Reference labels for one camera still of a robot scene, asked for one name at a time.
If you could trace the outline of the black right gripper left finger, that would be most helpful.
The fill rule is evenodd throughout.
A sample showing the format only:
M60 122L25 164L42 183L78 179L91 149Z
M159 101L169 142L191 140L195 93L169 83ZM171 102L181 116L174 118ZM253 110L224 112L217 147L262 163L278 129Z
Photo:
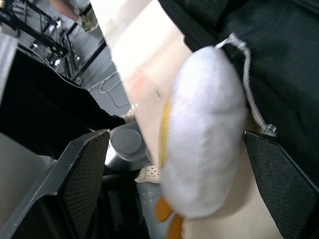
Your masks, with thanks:
M0 236L3 239L83 239L102 184L109 134L100 130L44 160L0 137Z

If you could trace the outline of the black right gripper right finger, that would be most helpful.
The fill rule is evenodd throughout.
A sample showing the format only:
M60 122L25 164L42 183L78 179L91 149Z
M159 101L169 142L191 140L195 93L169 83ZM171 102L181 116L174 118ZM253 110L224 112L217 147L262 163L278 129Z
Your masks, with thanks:
M278 137L246 131L259 193L285 239L319 237L319 165Z

